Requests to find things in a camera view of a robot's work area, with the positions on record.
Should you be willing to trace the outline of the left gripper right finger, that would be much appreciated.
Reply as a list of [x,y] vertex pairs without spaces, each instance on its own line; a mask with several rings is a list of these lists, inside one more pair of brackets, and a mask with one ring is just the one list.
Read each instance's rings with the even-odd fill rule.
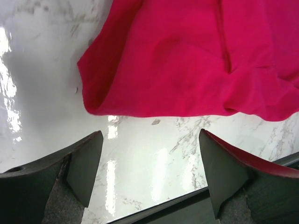
[[205,129],[199,145],[214,216],[222,224],[298,223],[298,153],[270,162]]

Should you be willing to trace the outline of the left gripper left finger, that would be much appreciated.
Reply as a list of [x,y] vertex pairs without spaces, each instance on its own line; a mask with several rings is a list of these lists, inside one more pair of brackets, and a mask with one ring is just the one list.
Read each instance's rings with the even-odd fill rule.
[[103,146],[97,131],[0,175],[2,224],[79,224],[89,206]]

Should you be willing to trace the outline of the crimson red t shirt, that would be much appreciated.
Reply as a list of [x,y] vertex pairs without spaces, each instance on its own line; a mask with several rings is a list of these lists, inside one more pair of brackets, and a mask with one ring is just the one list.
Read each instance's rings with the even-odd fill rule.
[[299,3],[115,0],[78,69],[93,115],[282,121],[299,110]]

